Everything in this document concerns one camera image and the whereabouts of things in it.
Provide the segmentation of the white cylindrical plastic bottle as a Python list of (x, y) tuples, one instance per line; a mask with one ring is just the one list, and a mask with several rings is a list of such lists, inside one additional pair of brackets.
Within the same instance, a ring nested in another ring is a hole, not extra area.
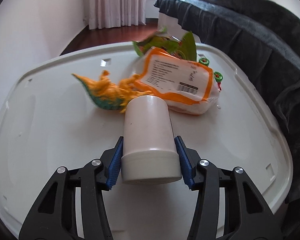
[(123, 183), (158, 185), (181, 179), (179, 155), (164, 100), (146, 95), (130, 101), (123, 138)]

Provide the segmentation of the red toy car green wheels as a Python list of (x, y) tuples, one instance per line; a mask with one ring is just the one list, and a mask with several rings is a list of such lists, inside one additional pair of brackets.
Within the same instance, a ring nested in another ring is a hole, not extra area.
[[(206, 57), (200, 57), (199, 63), (201, 63), (202, 65), (205, 65), (207, 67), (209, 67), (209, 65), (210, 65), (210, 61)], [(221, 83), (223, 81), (223, 75), (220, 72), (216, 72), (216, 71), (213, 72), (213, 75), (214, 75), (215, 81), (217, 82), (218, 89), (221, 92), (222, 91)]]

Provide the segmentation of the green snack wrapper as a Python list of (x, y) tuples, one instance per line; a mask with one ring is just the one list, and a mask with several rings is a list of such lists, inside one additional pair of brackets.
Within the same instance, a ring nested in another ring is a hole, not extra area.
[(193, 33), (186, 32), (181, 39), (169, 35), (167, 28), (162, 28), (142, 41), (133, 41), (135, 52), (143, 56), (151, 48), (160, 48), (168, 54), (187, 61), (197, 61), (197, 49)]

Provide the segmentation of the orange green toy dinosaur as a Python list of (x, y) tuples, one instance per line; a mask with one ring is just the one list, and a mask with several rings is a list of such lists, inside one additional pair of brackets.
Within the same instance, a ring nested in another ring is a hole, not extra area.
[(134, 82), (140, 77), (138, 74), (122, 79), (118, 84), (111, 82), (109, 75), (110, 72), (104, 70), (98, 80), (93, 80), (72, 73), (72, 76), (84, 87), (92, 102), (100, 109), (125, 113), (127, 105), (133, 99), (153, 95), (150, 90), (142, 92), (134, 86)]

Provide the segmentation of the orange white snack bag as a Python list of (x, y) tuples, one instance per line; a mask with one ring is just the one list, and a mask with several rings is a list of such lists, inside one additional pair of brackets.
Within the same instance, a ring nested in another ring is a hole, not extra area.
[(153, 47), (145, 55), (143, 72), (134, 81), (140, 91), (150, 91), (170, 109), (201, 115), (219, 98), (214, 72), (199, 62), (178, 59)]

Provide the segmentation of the dark grey bed blanket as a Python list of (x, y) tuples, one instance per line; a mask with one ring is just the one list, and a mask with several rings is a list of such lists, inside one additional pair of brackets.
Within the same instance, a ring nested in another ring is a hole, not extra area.
[(156, 0), (155, 6), (243, 70), (288, 142), (294, 165), (288, 200), (300, 199), (300, 19), (269, 0)]

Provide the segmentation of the pink patterned left curtain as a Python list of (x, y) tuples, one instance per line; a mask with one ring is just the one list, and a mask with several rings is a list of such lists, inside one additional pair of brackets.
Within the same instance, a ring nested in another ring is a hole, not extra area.
[(83, 0), (83, 6), (91, 30), (146, 24), (146, 0)]

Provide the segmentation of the white bed frame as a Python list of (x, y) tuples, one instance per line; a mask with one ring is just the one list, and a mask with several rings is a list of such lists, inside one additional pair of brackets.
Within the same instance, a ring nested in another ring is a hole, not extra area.
[(158, 36), (172, 41), (181, 41), (187, 33), (179, 24), (178, 19), (159, 13), (158, 18)]

